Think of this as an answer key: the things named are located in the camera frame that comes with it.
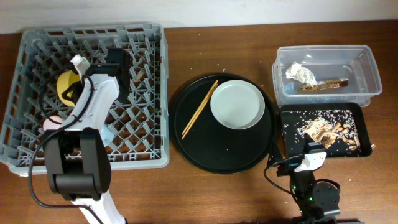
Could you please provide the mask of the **yellow bowl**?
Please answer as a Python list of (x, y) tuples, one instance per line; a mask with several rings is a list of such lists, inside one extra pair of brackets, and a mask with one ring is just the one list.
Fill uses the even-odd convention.
[(61, 102), (75, 107), (83, 91), (80, 76), (69, 70), (62, 73), (57, 80), (57, 94)]

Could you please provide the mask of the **food scraps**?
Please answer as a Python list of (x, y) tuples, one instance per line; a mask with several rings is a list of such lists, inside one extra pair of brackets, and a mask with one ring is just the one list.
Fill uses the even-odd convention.
[(298, 121), (294, 123), (294, 142), (309, 135), (310, 139), (322, 144), (326, 150), (342, 145), (350, 153), (361, 151), (359, 129), (350, 110), (298, 111)]

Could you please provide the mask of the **light blue plastic cup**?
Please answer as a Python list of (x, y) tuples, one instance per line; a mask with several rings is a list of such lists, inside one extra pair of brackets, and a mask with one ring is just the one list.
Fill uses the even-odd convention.
[(115, 134), (108, 128), (108, 125), (106, 123), (104, 123), (100, 135), (104, 147), (107, 147), (110, 143), (112, 143), (115, 137)]

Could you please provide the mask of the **pink plastic cup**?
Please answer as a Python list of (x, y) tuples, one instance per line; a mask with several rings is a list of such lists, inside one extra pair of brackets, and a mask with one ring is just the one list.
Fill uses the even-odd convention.
[(63, 118), (59, 116), (51, 116), (50, 119), (53, 121), (50, 121), (48, 118), (44, 121), (43, 123), (43, 129), (44, 131), (46, 130), (56, 130), (60, 127), (60, 125), (65, 121)]

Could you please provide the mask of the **gold snack wrapper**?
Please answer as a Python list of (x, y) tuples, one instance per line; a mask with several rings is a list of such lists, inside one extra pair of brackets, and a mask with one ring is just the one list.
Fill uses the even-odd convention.
[(340, 78), (336, 80), (323, 80), (319, 81), (316, 85), (311, 86), (309, 84), (303, 85), (299, 91), (319, 91), (319, 90), (328, 90), (334, 88), (343, 88), (347, 87), (349, 84), (349, 80), (347, 78)]

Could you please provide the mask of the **light grey plate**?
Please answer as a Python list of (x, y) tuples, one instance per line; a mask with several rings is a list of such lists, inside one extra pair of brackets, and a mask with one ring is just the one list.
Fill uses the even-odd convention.
[(266, 110), (258, 87), (244, 80), (229, 80), (213, 92), (210, 108), (215, 119), (230, 129), (248, 129), (257, 124)]

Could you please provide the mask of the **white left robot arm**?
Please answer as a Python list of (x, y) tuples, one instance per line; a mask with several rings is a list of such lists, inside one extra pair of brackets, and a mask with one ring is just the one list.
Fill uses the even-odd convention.
[(44, 152), (52, 192), (78, 208), (89, 223), (126, 223), (118, 212), (109, 186), (111, 165), (101, 132), (112, 104), (128, 101), (131, 55), (122, 48), (108, 49), (103, 63), (74, 56), (61, 69), (57, 93), (73, 111), (57, 121), (48, 116), (36, 151)]

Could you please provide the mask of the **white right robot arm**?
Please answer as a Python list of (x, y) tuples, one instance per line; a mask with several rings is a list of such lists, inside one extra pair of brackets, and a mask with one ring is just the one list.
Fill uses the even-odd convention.
[(277, 176), (288, 176), (289, 190), (300, 209), (294, 223), (336, 223), (340, 213), (340, 185), (329, 179), (316, 179), (314, 172), (323, 166), (326, 149), (308, 134), (301, 154), (280, 161)]

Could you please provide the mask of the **grey plastic dishwasher rack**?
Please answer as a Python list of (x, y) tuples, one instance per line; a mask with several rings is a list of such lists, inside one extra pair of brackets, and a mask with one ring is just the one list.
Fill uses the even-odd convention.
[(129, 52), (130, 93), (106, 117), (106, 153), (112, 170), (161, 168), (169, 163), (168, 49), (160, 24), (62, 27), (24, 32), (1, 125), (1, 162), (26, 176), (29, 164), (44, 174), (44, 156), (33, 156), (48, 115), (67, 118), (72, 108), (57, 96), (56, 79), (75, 55), (103, 63), (110, 48)]

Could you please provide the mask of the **black rectangular tray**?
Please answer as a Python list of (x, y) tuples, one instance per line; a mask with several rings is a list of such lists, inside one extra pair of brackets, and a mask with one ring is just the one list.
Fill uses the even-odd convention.
[(284, 105), (280, 114), (282, 136), (288, 156), (302, 153), (305, 134), (335, 130), (334, 143), (326, 149), (327, 157), (367, 157), (373, 149), (361, 107), (356, 103)]

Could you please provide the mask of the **crumpled white tissue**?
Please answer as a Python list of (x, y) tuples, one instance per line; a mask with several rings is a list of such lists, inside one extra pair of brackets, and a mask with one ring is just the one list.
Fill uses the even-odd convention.
[(286, 70), (285, 76), (287, 79), (294, 79), (302, 84), (308, 84), (310, 86), (314, 86), (318, 83), (314, 74), (308, 68), (297, 62), (294, 62)]

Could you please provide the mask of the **round black tray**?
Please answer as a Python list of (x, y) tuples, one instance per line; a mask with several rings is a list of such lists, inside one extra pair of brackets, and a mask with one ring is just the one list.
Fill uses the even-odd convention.
[(186, 136), (182, 131), (214, 82), (238, 80), (238, 75), (211, 73), (185, 84), (174, 94), (169, 111), (169, 134), (175, 147), (194, 166), (216, 174), (248, 170), (276, 147), (275, 110), (266, 93), (266, 109), (254, 126), (236, 130), (220, 124), (206, 105)]

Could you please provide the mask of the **clear plastic bin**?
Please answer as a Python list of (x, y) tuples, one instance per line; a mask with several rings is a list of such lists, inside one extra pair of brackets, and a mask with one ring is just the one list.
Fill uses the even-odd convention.
[[(317, 81), (347, 79), (348, 85), (300, 91), (303, 84), (285, 75), (294, 63), (309, 69)], [(382, 93), (377, 63), (367, 45), (280, 47), (272, 66), (272, 78), (278, 106), (344, 102), (367, 106), (370, 98)]]

